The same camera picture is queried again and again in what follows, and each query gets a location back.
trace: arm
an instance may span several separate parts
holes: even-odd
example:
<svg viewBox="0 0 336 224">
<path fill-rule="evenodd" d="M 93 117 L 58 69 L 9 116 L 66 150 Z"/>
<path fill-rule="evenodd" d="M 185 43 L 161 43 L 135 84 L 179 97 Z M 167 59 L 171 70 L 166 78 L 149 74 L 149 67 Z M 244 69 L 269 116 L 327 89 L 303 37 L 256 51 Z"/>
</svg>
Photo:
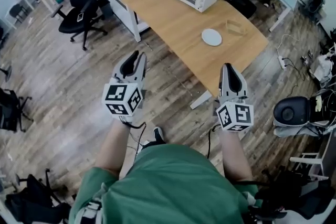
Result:
<svg viewBox="0 0 336 224">
<path fill-rule="evenodd" d="M 230 181 L 253 180 L 239 136 L 236 132 L 224 131 L 219 136 L 222 145 L 223 168 Z"/>
<path fill-rule="evenodd" d="M 97 155 L 95 167 L 105 169 L 118 178 L 125 160 L 129 133 L 128 126 L 121 121 L 114 120 Z"/>
</svg>

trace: power strip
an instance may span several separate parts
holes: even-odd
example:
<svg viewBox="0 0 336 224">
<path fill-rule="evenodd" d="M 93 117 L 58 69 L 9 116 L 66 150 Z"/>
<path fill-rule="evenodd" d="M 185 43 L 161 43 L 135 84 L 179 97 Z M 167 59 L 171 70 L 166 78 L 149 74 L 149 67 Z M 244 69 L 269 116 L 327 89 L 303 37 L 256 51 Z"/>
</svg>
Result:
<svg viewBox="0 0 336 224">
<path fill-rule="evenodd" d="M 282 69 L 285 69 L 285 61 L 282 59 L 282 56 L 278 56 L 278 60 Z"/>
</svg>

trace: table leg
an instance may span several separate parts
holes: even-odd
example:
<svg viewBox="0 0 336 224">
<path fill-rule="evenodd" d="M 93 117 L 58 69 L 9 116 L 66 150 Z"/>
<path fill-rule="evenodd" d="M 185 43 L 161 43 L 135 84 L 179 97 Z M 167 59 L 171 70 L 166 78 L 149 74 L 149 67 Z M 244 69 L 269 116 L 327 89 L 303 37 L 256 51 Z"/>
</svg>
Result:
<svg viewBox="0 0 336 224">
<path fill-rule="evenodd" d="M 6 17 L 5 17 L 5 19 L 10 26 L 12 26 L 15 30 L 17 29 L 16 26 L 14 24 L 12 24 Z"/>
<path fill-rule="evenodd" d="M 24 0 L 26 3 L 27 3 L 27 5 L 31 8 L 31 10 L 34 10 L 34 7 L 33 7 L 33 5 L 28 1 L 28 0 Z"/>
<path fill-rule="evenodd" d="M 305 164 L 319 164 L 319 165 L 322 165 L 322 159 L 290 157 L 289 160 L 291 162 L 294 162 L 294 163 L 305 163 Z"/>
<path fill-rule="evenodd" d="M 43 4 L 47 7 L 47 9 L 48 9 L 51 13 L 54 12 L 53 8 L 49 5 L 49 3 L 48 3 L 47 0 L 42 0 L 42 2 L 43 2 Z"/>
<path fill-rule="evenodd" d="M 128 5 L 126 5 L 126 8 L 127 8 L 128 14 L 130 15 L 130 19 L 131 19 L 131 23 L 132 23 L 132 28 L 133 29 L 131 29 L 131 31 L 134 34 L 135 40 L 137 42 L 140 42 L 141 38 L 140 38 L 139 30 L 138 30 L 138 24 L 137 24 L 137 21 L 135 20 L 134 11 L 131 10 Z"/>
<path fill-rule="evenodd" d="M 191 105 L 191 109 L 195 109 L 199 105 L 203 104 L 205 101 L 209 100 L 212 94 L 209 91 L 205 91 L 200 97 L 198 97 Z"/>
<path fill-rule="evenodd" d="M 270 32 L 272 32 L 278 24 L 282 22 L 282 20 L 287 16 L 287 14 L 290 12 L 290 8 L 287 7 L 279 16 L 278 20 L 272 25 L 272 27 L 269 29 Z"/>
</svg>

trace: shoe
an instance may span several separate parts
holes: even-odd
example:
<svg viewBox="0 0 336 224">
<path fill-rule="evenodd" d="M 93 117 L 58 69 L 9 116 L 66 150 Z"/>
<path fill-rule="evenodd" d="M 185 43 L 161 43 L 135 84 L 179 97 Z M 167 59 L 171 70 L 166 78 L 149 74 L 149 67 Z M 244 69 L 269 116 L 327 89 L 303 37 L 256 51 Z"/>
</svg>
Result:
<svg viewBox="0 0 336 224">
<path fill-rule="evenodd" d="M 153 136 L 155 141 L 165 143 L 163 137 L 163 130 L 160 127 L 155 127 L 153 130 Z"/>
</svg>

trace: cable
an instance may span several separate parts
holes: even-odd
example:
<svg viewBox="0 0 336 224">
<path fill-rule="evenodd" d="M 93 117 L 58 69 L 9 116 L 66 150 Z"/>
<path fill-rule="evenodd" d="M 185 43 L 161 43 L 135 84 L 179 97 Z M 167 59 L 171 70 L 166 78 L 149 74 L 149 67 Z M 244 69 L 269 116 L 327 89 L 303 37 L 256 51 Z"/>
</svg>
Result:
<svg viewBox="0 0 336 224">
<path fill-rule="evenodd" d="M 137 143 L 138 141 L 134 138 L 133 134 L 130 132 L 131 138 Z"/>
<path fill-rule="evenodd" d="M 280 56 L 280 54 L 279 54 L 279 48 L 280 48 L 280 46 L 282 45 L 282 42 L 283 42 L 285 36 L 289 36 L 289 37 L 291 37 L 292 39 L 294 39 L 295 41 L 300 41 L 300 39 L 295 39 L 295 38 L 293 38 L 291 35 L 283 34 L 283 35 L 282 35 L 282 38 L 281 38 L 281 43 L 280 43 L 280 45 L 277 47 L 277 54 L 278 54 L 278 56 Z"/>
<path fill-rule="evenodd" d="M 138 155 L 139 146 L 141 145 L 141 144 L 140 144 L 140 140 L 141 140 L 141 137 L 142 137 L 142 135 L 143 135 L 143 133 L 144 133 L 146 127 L 147 127 L 147 124 L 146 124 L 146 122 L 143 122 L 143 123 L 140 124 L 139 126 L 134 126 L 134 125 L 130 124 L 129 122 L 123 121 L 121 117 L 119 117 L 119 119 L 120 119 L 120 121 L 121 121 L 123 124 L 125 124 L 125 125 L 128 126 L 129 128 L 140 129 L 142 126 L 144 126 L 144 128 L 142 129 L 142 132 L 141 132 L 141 134 L 140 134 L 139 140 L 136 141 L 138 144 L 137 144 L 137 149 L 136 149 L 136 153 L 135 153 L 135 157 L 134 157 L 134 161 L 135 161 L 135 159 L 137 158 L 136 156 Z"/>
<path fill-rule="evenodd" d="M 301 72 L 299 71 L 299 69 L 297 69 L 295 66 L 293 66 L 293 65 L 291 65 L 291 64 L 285 65 L 285 67 L 287 67 L 287 66 L 291 66 L 291 67 L 295 68 L 295 70 L 299 73 L 299 75 L 300 75 L 301 79 L 303 80 L 303 82 L 306 81 L 306 78 L 305 78 L 305 77 L 302 77 L 302 74 L 301 74 Z"/>
<path fill-rule="evenodd" d="M 314 132 L 311 128 L 309 128 L 307 126 L 303 126 L 300 130 L 298 130 L 298 132 L 294 136 L 297 136 L 304 128 L 308 129 L 309 131 L 311 131 L 312 133 L 316 134 L 317 136 L 320 136 L 319 133 Z"/>
<path fill-rule="evenodd" d="M 210 156 L 210 149 L 211 149 L 211 137 L 210 137 L 210 134 L 211 132 L 214 132 L 215 129 L 220 126 L 220 124 L 216 124 L 215 126 L 213 126 L 212 128 L 210 128 L 209 132 L 208 132 L 208 140 L 209 140 L 209 148 L 208 148 L 208 154 L 206 156 L 207 159 L 209 159 L 209 156 Z"/>
<path fill-rule="evenodd" d="M 145 131 L 146 127 L 147 127 L 147 124 L 144 122 L 142 123 L 139 128 L 141 128 L 142 126 L 144 126 L 144 128 L 142 129 L 142 132 L 140 134 L 140 137 L 139 137 L 139 140 L 138 140 L 138 145 L 137 145 L 137 149 L 136 149 L 136 153 L 135 153 L 135 156 L 134 156 L 134 161 L 135 159 L 137 158 L 136 156 L 138 155 L 138 151 L 139 151 L 139 146 L 140 146 L 140 140 L 141 140 L 141 137 L 143 135 L 143 132 Z"/>
<path fill-rule="evenodd" d="M 131 149 L 137 151 L 137 149 L 136 149 L 135 147 L 132 147 L 132 146 L 127 146 L 127 147 L 129 147 L 129 148 L 131 148 Z"/>
<path fill-rule="evenodd" d="M 294 65 L 293 61 L 292 61 L 291 59 L 289 59 L 288 57 L 284 57 L 284 58 L 283 58 L 283 60 L 285 60 L 285 59 L 290 60 L 290 62 L 293 64 L 293 65 L 291 65 L 291 64 L 285 65 L 285 67 L 286 67 L 286 66 L 291 66 L 291 67 L 295 68 L 295 70 L 299 73 L 300 78 L 303 80 L 303 82 L 305 82 L 305 81 L 306 81 L 306 78 L 305 78 L 304 76 L 302 77 L 302 74 L 301 74 L 300 70 L 297 69 L 297 67 Z M 290 97 L 290 96 L 292 95 L 292 93 L 293 93 L 295 87 L 298 87 L 298 81 L 296 81 L 296 83 L 295 83 L 295 85 L 293 86 L 293 88 L 292 88 L 290 94 L 287 95 L 287 97 Z"/>
</svg>

